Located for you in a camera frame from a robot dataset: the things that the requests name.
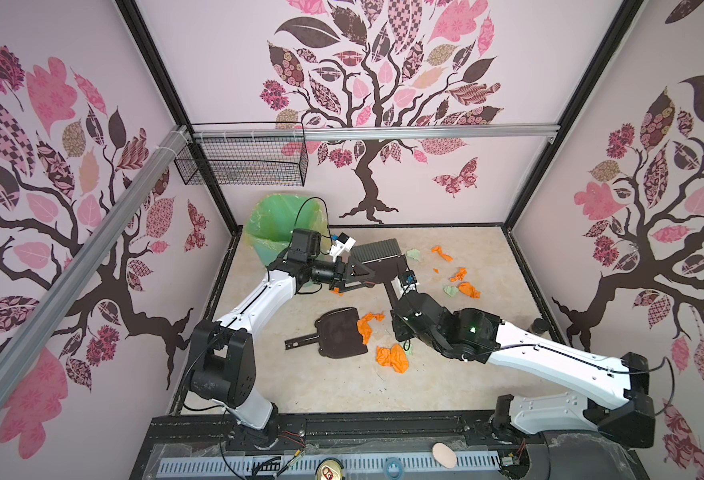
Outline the dark brown hand brush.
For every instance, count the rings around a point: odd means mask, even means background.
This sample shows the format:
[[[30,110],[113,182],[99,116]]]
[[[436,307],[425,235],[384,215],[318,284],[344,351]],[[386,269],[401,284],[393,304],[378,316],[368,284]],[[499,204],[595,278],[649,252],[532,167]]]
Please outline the dark brown hand brush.
[[[350,259],[352,262],[363,264],[372,269],[375,273],[374,287],[382,286],[386,295],[387,282],[398,273],[410,270],[406,256],[401,251],[396,239],[356,244],[351,249]],[[390,306],[394,308],[399,300],[389,300]]]

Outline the dark brown dustpan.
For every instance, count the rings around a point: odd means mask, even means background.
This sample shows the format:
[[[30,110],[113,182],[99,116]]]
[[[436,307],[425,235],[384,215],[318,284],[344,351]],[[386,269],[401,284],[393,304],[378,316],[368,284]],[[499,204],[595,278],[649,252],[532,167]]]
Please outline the dark brown dustpan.
[[[285,340],[285,350],[317,345],[318,353],[329,359],[366,354],[368,347],[357,328],[359,320],[358,310],[354,307],[328,311],[314,322],[314,333]]]

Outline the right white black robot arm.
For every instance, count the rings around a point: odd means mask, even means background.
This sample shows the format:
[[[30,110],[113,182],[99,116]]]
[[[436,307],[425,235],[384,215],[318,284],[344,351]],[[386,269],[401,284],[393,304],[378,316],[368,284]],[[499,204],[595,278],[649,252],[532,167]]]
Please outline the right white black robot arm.
[[[626,448],[653,446],[657,414],[644,356],[595,355],[479,309],[451,312],[418,291],[412,271],[386,282],[385,290],[397,340],[417,339],[447,359],[520,370],[564,387],[557,395],[499,397],[493,417],[499,434],[594,431]]]

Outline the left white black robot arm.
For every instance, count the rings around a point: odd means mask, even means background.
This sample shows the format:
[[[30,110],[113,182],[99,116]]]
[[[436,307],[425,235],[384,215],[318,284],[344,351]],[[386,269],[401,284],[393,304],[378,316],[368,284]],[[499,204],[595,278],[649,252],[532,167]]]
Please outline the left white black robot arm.
[[[255,289],[229,313],[198,324],[190,339],[182,385],[223,406],[251,430],[265,430],[276,415],[274,404],[255,389],[255,335],[305,284],[343,293],[363,287],[373,276],[370,270],[354,273],[354,238],[345,233],[333,237],[327,254],[321,252],[322,240],[317,231],[294,230]]]

